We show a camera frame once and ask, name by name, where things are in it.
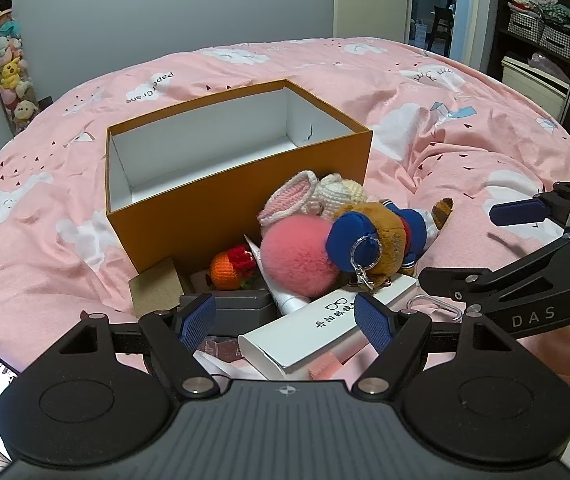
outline knitted orange toy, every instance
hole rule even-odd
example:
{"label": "knitted orange toy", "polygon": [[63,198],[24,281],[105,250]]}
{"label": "knitted orange toy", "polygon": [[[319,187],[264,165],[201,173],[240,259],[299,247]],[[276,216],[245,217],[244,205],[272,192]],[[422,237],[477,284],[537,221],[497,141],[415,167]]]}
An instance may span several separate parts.
{"label": "knitted orange toy", "polygon": [[211,282],[218,290],[238,290],[251,278],[256,260],[248,245],[239,245],[214,256],[209,264]]}

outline blue gripper pad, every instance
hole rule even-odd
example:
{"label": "blue gripper pad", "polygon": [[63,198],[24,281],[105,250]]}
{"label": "blue gripper pad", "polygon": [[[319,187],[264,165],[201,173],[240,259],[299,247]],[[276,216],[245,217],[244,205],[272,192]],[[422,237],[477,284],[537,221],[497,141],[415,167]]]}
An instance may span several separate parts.
{"label": "blue gripper pad", "polygon": [[186,306],[181,313],[183,312],[185,317],[182,320],[183,323],[178,340],[190,351],[190,354],[193,354],[214,326],[214,320],[216,320],[216,300],[211,294],[201,294]]}
{"label": "blue gripper pad", "polygon": [[354,319],[379,354],[392,342],[394,337],[389,330],[387,317],[361,293],[354,299]]}
{"label": "blue gripper pad", "polygon": [[494,225],[518,225],[542,222],[551,216],[551,210],[537,198],[496,204],[489,211],[489,218]]}

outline bed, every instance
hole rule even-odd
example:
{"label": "bed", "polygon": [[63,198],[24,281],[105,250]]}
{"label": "bed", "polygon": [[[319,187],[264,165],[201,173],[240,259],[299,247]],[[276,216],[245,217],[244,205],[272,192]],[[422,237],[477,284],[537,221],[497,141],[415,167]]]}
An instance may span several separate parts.
{"label": "bed", "polygon": [[[421,267],[497,269],[561,234],[550,221],[505,228],[489,221],[496,203],[570,181],[570,136],[486,75],[375,38],[171,54],[79,85],[1,149],[0,357],[23,369],[82,310],[111,322],[135,319],[128,280],[136,271],[105,217],[107,126],[282,78],[372,128],[368,192],[427,209],[452,197],[454,212]],[[570,383],[570,327],[523,344]],[[353,381],[371,359],[369,347],[333,376]]]}

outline key ring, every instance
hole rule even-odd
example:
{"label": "key ring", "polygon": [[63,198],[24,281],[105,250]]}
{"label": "key ring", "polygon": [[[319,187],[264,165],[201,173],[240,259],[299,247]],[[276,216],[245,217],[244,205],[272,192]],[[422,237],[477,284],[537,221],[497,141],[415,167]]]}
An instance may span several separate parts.
{"label": "key ring", "polygon": [[[363,267],[360,264],[357,264],[354,261],[354,254],[356,253],[356,249],[358,246],[366,240],[374,240],[376,244],[379,246],[379,255],[377,256],[376,260],[372,264],[367,267]],[[350,250],[350,264],[353,267],[354,272],[356,272],[356,279],[359,285],[365,285],[369,290],[374,290],[374,283],[367,277],[367,271],[373,269],[379,264],[380,258],[383,256],[383,246],[380,243],[380,240],[376,237],[371,235],[365,235],[360,237],[358,240],[354,242],[354,245],[351,246]]]}
{"label": "key ring", "polygon": [[455,315],[455,317],[453,319],[454,322],[459,322],[461,319],[463,319],[463,311],[460,310],[458,307],[450,305],[449,303],[445,303],[444,301],[439,300],[438,298],[432,298],[431,296],[428,296],[427,294],[418,294],[418,295],[414,296],[411,300],[409,300],[407,302],[407,309],[413,310],[412,304],[414,304],[414,301],[417,301],[417,300],[430,301],[430,303],[433,303],[436,305],[437,309],[447,310],[451,314],[454,314]]}

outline pink pom-pom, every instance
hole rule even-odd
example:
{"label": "pink pom-pom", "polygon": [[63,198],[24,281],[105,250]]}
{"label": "pink pom-pom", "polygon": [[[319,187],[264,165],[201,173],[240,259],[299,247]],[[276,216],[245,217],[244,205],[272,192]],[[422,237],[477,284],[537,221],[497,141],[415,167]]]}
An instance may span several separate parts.
{"label": "pink pom-pom", "polygon": [[261,244],[267,275],[287,290],[309,298],[328,292],[339,273],[325,251],[331,228],[329,220],[301,214],[276,222]]}

